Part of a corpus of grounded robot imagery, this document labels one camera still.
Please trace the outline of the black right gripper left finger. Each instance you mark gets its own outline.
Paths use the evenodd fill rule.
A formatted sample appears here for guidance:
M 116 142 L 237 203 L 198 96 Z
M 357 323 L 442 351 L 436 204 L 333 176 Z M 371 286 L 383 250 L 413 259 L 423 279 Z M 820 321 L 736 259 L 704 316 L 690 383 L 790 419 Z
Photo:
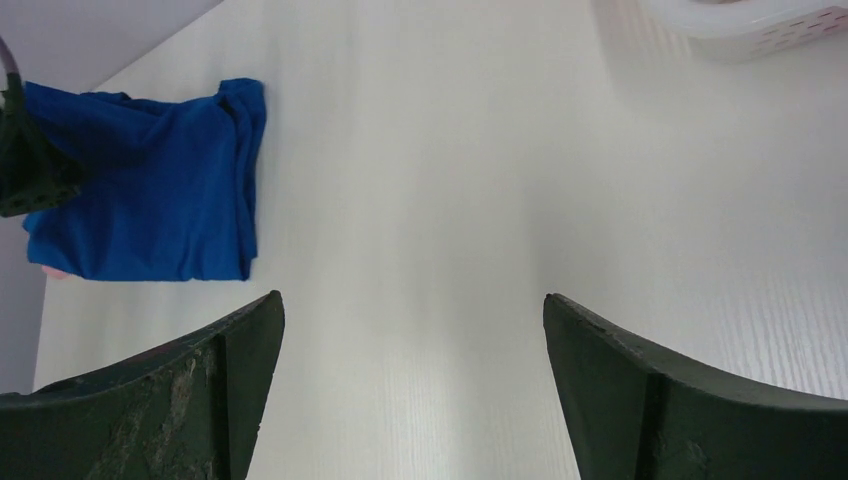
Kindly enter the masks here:
M 5 479 L 243 479 L 285 329 L 272 291 L 123 361 L 1 398 Z

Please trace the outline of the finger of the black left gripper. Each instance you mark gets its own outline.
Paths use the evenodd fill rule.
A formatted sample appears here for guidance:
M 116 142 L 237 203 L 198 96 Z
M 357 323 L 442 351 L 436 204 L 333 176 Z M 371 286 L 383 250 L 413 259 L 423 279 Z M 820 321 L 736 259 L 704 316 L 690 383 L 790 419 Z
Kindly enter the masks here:
M 29 115 L 18 73 L 6 75 L 1 108 L 1 216 L 55 208 L 80 193 L 85 172 Z

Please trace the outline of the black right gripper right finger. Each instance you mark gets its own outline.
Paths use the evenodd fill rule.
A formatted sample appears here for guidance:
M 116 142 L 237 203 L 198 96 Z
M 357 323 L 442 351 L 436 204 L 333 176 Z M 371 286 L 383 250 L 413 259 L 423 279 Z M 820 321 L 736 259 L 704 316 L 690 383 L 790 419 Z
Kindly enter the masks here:
M 543 326 L 584 479 L 843 479 L 847 404 L 719 370 L 559 294 Z

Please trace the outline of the blue t shirt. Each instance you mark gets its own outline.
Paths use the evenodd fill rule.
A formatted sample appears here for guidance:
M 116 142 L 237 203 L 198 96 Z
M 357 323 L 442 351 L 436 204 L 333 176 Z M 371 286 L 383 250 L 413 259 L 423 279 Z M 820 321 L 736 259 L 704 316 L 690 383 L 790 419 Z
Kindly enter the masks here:
M 257 257 L 263 84 L 183 102 L 30 83 L 26 107 L 81 163 L 77 196 L 23 221 L 34 264 L 107 282 L 245 281 Z

